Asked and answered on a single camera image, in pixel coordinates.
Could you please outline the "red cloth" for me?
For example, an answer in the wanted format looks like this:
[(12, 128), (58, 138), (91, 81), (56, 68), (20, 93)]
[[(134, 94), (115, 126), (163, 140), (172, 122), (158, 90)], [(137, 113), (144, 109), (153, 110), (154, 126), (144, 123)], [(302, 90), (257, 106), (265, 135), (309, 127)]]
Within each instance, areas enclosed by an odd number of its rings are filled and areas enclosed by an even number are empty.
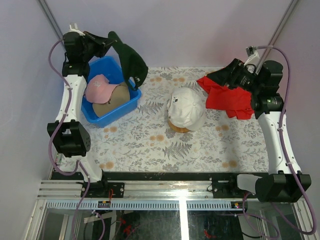
[(207, 76), (203, 76), (196, 82), (208, 94), (205, 101), (207, 109), (225, 111), (229, 118), (238, 120), (249, 120), (254, 114), (251, 107), (251, 94), (240, 87), (229, 89), (218, 85)]

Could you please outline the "dark green cap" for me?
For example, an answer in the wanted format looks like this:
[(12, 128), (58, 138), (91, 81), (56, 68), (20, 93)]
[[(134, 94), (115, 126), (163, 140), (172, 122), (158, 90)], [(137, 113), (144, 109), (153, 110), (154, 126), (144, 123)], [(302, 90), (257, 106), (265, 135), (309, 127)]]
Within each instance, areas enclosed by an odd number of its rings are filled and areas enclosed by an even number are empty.
[(147, 78), (149, 68), (143, 58), (132, 47), (123, 43), (114, 31), (108, 33), (108, 38), (112, 40), (112, 47), (118, 54), (125, 83), (130, 89), (137, 91)]

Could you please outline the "white cap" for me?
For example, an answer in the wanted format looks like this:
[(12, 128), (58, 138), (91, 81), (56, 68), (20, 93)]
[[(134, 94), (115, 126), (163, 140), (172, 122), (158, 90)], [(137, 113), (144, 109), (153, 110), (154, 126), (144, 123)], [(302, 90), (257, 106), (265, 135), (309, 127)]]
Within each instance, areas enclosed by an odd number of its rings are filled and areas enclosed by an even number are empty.
[(169, 121), (177, 128), (199, 130), (205, 123), (206, 107), (197, 92), (188, 87), (173, 90), (167, 103)]

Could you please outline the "khaki cap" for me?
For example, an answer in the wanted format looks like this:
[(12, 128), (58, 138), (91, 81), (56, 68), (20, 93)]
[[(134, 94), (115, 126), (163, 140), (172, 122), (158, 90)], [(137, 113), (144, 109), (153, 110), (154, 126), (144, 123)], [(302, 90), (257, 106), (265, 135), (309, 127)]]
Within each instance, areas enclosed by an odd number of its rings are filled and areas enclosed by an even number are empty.
[(94, 113), (98, 117), (102, 117), (107, 113), (115, 110), (116, 108), (124, 105), (130, 100), (130, 92), (125, 83), (122, 83), (115, 87), (110, 99), (106, 103), (93, 103), (92, 107)]

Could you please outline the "wooden hat stand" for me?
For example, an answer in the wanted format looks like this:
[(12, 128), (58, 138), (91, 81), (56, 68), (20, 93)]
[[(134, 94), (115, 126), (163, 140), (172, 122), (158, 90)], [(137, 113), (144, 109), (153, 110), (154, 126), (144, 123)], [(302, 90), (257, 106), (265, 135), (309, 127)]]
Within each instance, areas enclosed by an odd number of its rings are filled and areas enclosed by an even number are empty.
[(189, 130), (189, 129), (185, 128), (185, 127), (177, 127), (177, 126), (175, 126), (174, 124), (172, 124), (172, 122), (170, 120), (168, 120), (168, 125), (176, 133), (185, 134), (185, 133), (191, 132), (191, 130)]

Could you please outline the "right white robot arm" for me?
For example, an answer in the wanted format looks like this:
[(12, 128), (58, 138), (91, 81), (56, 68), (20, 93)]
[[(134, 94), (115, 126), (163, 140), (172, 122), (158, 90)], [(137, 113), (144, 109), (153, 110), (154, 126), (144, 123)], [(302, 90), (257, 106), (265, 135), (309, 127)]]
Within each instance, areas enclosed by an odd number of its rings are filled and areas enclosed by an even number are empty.
[(265, 140), (268, 174), (238, 174), (227, 188), (233, 197), (247, 191), (260, 202), (295, 203), (311, 186), (310, 175), (303, 174), (296, 161), (287, 131), (284, 100), (278, 93), (283, 68), (281, 63), (267, 60), (258, 73), (250, 72), (244, 62), (235, 58), (226, 67), (207, 75), (221, 87), (231, 90), (239, 87), (251, 94), (251, 107)]

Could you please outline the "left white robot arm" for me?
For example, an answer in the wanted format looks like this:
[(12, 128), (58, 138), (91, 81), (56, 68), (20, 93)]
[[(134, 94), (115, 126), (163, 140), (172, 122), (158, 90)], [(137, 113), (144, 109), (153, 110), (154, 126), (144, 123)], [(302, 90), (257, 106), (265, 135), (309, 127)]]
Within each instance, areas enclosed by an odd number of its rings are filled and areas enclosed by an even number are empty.
[(55, 121), (47, 124), (50, 136), (48, 150), (56, 150), (65, 158), (75, 160), (75, 169), (62, 171), (52, 153), (49, 153), (50, 161), (54, 169), (65, 176), (81, 171), (86, 182), (94, 183), (93, 193), (102, 198), (109, 193), (110, 186), (102, 180), (102, 170), (87, 157), (91, 149), (91, 137), (80, 122), (80, 113), (90, 73), (90, 60), (104, 57), (111, 46), (120, 43), (120, 40), (111, 35), (105, 38), (87, 31), (70, 30), (59, 42), (65, 48), (62, 69), (56, 71), (63, 82), (63, 95)]

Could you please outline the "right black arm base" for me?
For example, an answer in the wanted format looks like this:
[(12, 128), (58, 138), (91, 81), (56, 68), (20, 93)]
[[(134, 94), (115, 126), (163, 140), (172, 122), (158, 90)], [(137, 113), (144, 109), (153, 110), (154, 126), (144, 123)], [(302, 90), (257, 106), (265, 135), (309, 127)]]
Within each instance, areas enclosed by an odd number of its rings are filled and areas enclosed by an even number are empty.
[(245, 190), (237, 183), (237, 173), (219, 173), (211, 177), (211, 188), (215, 199), (242, 199)]

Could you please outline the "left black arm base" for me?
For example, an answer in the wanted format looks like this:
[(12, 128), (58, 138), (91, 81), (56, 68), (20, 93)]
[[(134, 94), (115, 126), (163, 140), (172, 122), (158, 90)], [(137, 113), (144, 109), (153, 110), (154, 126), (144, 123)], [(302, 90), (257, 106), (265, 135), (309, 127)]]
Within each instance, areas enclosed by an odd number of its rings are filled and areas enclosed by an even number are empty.
[(86, 198), (123, 198), (125, 184), (123, 182), (110, 182), (105, 179), (89, 184)]

